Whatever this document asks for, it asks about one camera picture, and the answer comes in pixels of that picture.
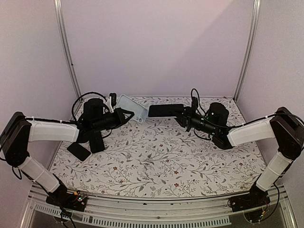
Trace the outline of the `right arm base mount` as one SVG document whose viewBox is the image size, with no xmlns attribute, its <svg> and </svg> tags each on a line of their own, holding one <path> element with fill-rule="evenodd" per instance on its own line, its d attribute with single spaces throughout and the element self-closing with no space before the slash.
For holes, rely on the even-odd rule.
<svg viewBox="0 0 304 228">
<path fill-rule="evenodd" d="M 245 219 L 250 223 L 259 223 L 269 209 L 270 198 L 263 195 L 261 198 L 256 194 L 248 193 L 234 196 L 228 199 L 228 206 L 233 212 L 245 211 Z"/>
</svg>

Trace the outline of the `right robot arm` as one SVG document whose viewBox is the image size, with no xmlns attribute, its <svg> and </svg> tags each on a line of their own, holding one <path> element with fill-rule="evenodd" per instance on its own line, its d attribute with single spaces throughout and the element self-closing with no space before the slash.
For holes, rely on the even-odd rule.
<svg viewBox="0 0 304 228">
<path fill-rule="evenodd" d="M 263 201 L 269 188 L 291 166 L 304 149 L 304 122 L 298 116 L 280 107 L 269 116 L 239 126 L 227 126 L 229 111 L 221 103 L 211 103 L 205 115 L 197 113 L 197 105 L 174 112 L 175 119 L 187 131 L 202 131 L 211 135 L 211 141 L 220 149 L 275 138 L 278 151 L 246 195 L 249 207 Z"/>
</svg>

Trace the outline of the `light blue phone case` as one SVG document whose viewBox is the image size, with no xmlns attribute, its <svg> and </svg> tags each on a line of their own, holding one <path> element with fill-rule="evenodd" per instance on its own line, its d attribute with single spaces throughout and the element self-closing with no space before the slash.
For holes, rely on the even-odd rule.
<svg viewBox="0 0 304 228">
<path fill-rule="evenodd" d="M 122 108 L 134 112 L 133 119 L 139 123 L 144 123 L 148 117 L 148 110 L 126 95 L 119 96 L 116 108 Z"/>
</svg>

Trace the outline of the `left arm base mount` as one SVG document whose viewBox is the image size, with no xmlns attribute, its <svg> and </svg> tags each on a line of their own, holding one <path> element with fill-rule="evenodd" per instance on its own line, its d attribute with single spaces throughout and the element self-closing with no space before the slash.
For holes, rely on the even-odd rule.
<svg viewBox="0 0 304 228">
<path fill-rule="evenodd" d="M 74 193 L 54 192 L 48 194 L 46 203 L 65 209 L 84 212 L 87 203 L 87 195 L 82 194 L 79 191 Z"/>
</svg>

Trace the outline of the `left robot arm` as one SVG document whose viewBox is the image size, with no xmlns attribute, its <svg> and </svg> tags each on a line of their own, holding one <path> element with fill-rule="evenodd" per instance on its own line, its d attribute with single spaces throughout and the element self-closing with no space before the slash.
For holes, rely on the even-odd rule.
<svg viewBox="0 0 304 228">
<path fill-rule="evenodd" d="M 60 206 L 67 206 L 71 197 L 60 179 L 33 158 L 28 147 L 36 142 L 68 142 L 69 151 L 77 158 L 105 150 L 102 131 L 112 131 L 128 123 L 134 112 L 115 107 L 107 99 L 91 98 L 84 102 L 79 118 L 71 121 L 26 117 L 15 112 L 0 135 L 5 162 L 41 185 Z"/>
</svg>

